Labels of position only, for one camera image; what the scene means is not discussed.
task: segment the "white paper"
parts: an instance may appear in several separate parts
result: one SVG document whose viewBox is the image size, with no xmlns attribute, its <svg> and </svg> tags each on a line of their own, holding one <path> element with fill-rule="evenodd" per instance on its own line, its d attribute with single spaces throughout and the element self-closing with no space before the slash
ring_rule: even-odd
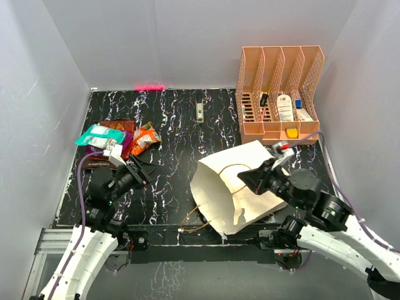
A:
<svg viewBox="0 0 400 300">
<path fill-rule="evenodd" d="M 200 212 L 222 236 L 235 234 L 248 224 L 286 206 L 286 202 L 271 192 L 255 195 L 238 173 L 258 168 L 272 156 L 259 141 L 250 142 L 209 155 L 197 162 L 191 181 L 191 191 Z"/>
</svg>

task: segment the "table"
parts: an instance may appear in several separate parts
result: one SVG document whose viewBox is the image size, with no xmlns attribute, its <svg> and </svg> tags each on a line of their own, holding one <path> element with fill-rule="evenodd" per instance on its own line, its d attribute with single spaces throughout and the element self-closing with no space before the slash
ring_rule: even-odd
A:
<svg viewBox="0 0 400 300">
<path fill-rule="evenodd" d="M 196 93 L 204 99 L 204 123 L 197 124 Z M 103 91 L 90 98 L 84 123 L 86 130 L 95 121 L 135 119 L 137 127 L 152 121 L 162 138 L 152 145 L 140 159 L 157 167 L 157 176 L 143 190 L 131 191 L 116 205 L 116 219 L 124 220 L 134 228 L 149 231 L 151 244 L 222 244 L 221 237 L 210 227 L 200 236 L 177 236 L 181 221 L 196 205 L 189 183 L 196 171 L 197 161 L 211 153 L 241 144 L 234 89 L 166 90 L 166 91 Z M 318 143 L 298 146 L 297 154 L 285 165 L 287 171 L 306 168 L 316 173 L 326 190 L 333 188 L 324 166 L 323 152 Z M 65 195 L 57 210 L 53 228 L 72 226 L 79 219 L 79 200 L 76 166 L 84 156 L 79 147 L 67 182 Z M 90 180 L 90 171 L 82 176 L 84 189 Z M 229 241 L 255 236 L 259 229 L 276 229 L 287 215 L 296 214 L 290 206 L 248 226 Z M 204 224 L 199 212 L 192 213 L 189 226 Z"/>
</svg>

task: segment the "teal snack bag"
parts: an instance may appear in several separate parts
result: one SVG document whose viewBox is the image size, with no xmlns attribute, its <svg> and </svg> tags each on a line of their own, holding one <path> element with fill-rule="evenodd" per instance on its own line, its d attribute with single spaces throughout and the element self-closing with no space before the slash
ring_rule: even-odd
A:
<svg viewBox="0 0 400 300">
<path fill-rule="evenodd" d="M 111 129 L 98 124 L 93 124 L 89 127 L 87 131 L 84 132 L 84 134 L 82 134 L 79 139 L 76 140 L 75 144 L 77 144 L 78 146 L 86 146 L 91 144 L 91 141 L 97 140 L 95 138 L 102 138 L 105 140 L 113 139 L 116 141 L 117 144 L 122 144 L 125 138 L 125 132 Z"/>
</svg>

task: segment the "orange snack bag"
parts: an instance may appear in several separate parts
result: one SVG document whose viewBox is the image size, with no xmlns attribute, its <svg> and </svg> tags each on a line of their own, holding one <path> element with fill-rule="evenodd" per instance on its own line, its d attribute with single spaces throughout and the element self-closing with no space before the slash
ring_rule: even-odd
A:
<svg viewBox="0 0 400 300">
<path fill-rule="evenodd" d="M 139 129 L 135 130 L 133 134 L 133 142 L 131 144 L 131 154 L 139 155 L 151 144 L 161 142 L 160 136 L 153 128 L 152 122 L 148 122 Z"/>
</svg>

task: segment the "gray floor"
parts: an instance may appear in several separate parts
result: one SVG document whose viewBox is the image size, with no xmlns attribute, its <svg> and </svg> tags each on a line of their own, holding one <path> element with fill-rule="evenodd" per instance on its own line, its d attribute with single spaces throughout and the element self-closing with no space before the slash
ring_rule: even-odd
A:
<svg viewBox="0 0 400 300">
<path fill-rule="evenodd" d="M 42 277 L 51 276 L 60 256 L 50 257 Z M 109 259 L 120 264 L 121 257 Z M 255 262 L 159 262 L 130 265 L 116 276 L 105 267 L 88 300 L 218 300 L 218 299 L 365 299 L 372 294 L 365 281 L 340 265 L 314 254 L 294 274 L 276 265 Z"/>
</svg>

